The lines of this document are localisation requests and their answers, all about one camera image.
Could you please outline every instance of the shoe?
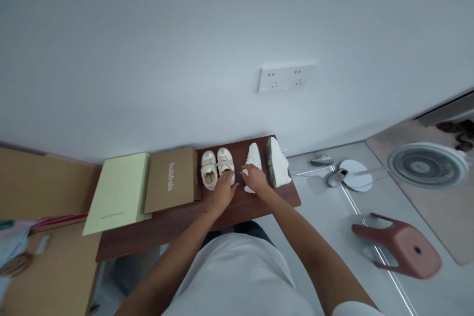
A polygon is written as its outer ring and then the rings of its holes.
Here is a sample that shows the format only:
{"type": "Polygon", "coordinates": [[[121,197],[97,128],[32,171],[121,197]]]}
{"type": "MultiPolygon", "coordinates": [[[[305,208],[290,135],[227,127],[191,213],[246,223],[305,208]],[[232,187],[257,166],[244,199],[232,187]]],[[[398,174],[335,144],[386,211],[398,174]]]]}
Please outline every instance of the shoe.
{"type": "Polygon", "coordinates": [[[330,156],[319,156],[316,159],[312,159],[311,164],[314,166],[327,166],[334,164],[334,161],[331,159],[330,156]]]}
{"type": "Polygon", "coordinates": [[[204,186],[213,191],[217,184],[216,155],[212,151],[206,151],[201,159],[201,177],[204,186]]]}
{"type": "MultiPolygon", "coordinates": [[[[234,167],[234,161],[232,160],[232,155],[231,152],[227,148],[219,148],[217,151],[217,169],[219,170],[219,176],[224,174],[227,171],[233,171],[235,172],[235,167],[234,167]]],[[[236,182],[236,174],[234,173],[234,176],[232,177],[232,182],[236,182]]]]}
{"type": "Polygon", "coordinates": [[[266,154],[270,183],[275,188],[291,183],[291,178],[288,175],[288,160],[281,152],[275,137],[268,139],[266,154]]]}
{"type": "MultiPolygon", "coordinates": [[[[257,144],[254,142],[250,145],[248,148],[248,155],[247,155],[247,160],[245,161],[245,164],[253,164],[259,169],[262,169],[262,161],[260,159],[260,152],[258,151],[257,144]]],[[[244,174],[248,176],[248,171],[247,169],[242,170],[244,174]]],[[[254,194],[255,192],[250,189],[248,186],[245,186],[243,188],[246,192],[254,194]]]]}
{"type": "Polygon", "coordinates": [[[327,178],[327,184],[330,187],[335,188],[338,185],[341,185],[346,175],[347,175],[347,170],[339,169],[327,178]]]}

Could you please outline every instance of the light green box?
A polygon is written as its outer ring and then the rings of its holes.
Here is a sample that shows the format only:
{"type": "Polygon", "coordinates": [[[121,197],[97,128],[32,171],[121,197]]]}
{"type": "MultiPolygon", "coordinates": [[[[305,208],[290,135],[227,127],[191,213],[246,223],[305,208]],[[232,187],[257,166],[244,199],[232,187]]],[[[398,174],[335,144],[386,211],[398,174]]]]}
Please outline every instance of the light green box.
{"type": "Polygon", "coordinates": [[[149,153],[105,161],[83,236],[151,218],[143,213],[149,168],[149,153]]]}

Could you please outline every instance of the beige sneaker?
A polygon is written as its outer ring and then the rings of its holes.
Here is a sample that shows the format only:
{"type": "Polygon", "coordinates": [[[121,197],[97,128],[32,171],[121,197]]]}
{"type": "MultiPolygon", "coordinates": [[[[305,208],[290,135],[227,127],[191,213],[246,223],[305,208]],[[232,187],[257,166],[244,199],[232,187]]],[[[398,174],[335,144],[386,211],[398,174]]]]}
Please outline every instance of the beige sneaker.
{"type": "MultiPolygon", "coordinates": [[[[235,172],[234,161],[232,160],[231,152],[227,148],[219,148],[217,151],[217,169],[219,170],[219,176],[227,171],[235,172]]],[[[236,175],[232,177],[232,184],[236,182],[236,175]]]]}
{"type": "Polygon", "coordinates": [[[204,186],[208,190],[214,190],[217,184],[216,155],[212,151],[206,151],[201,159],[201,177],[204,186]]]}

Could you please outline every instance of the stool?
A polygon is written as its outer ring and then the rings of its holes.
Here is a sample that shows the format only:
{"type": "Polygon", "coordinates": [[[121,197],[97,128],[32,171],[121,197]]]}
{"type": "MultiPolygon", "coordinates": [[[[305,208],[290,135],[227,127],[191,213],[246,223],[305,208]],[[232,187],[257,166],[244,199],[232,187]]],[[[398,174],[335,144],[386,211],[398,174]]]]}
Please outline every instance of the stool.
{"type": "Polygon", "coordinates": [[[418,279],[428,279],[441,269],[442,261],[438,252],[420,231],[399,220],[373,212],[371,215],[393,224],[384,229],[353,224],[352,231],[382,244],[398,262],[398,267],[391,267],[374,261],[377,268],[418,279]]]}

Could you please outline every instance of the jeans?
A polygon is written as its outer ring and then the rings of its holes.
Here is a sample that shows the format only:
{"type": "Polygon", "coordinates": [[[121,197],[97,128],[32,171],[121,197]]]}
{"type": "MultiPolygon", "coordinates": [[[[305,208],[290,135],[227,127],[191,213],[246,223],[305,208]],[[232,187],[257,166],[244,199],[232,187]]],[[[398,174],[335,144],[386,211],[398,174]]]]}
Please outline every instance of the jeans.
{"type": "MultiPolygon", "coordinates": [[[[249,236],[252,236],[252,237],[257,237],[257,238],[264,239],[265,241],[271,243],[273,245],[273,247],[275,247],[273,242],[268,238],[265,231],[255,221],[247,221],[247,222],[242,222],[242,223],[239,223],[237,225],[234,225],[234,231],[235,231],[235,233],[241,233],[241,234],[249,235],[249,236]]],[[[205,245],[207,245],[209,242],[211,242],[216,237],[219,237],[221,234],[222,233],[220,231],[211,231],[211,232],[209,232],[206,235],[204,241],[202,242],[201,248],[199,250],[201,250],[205,245]]]]}

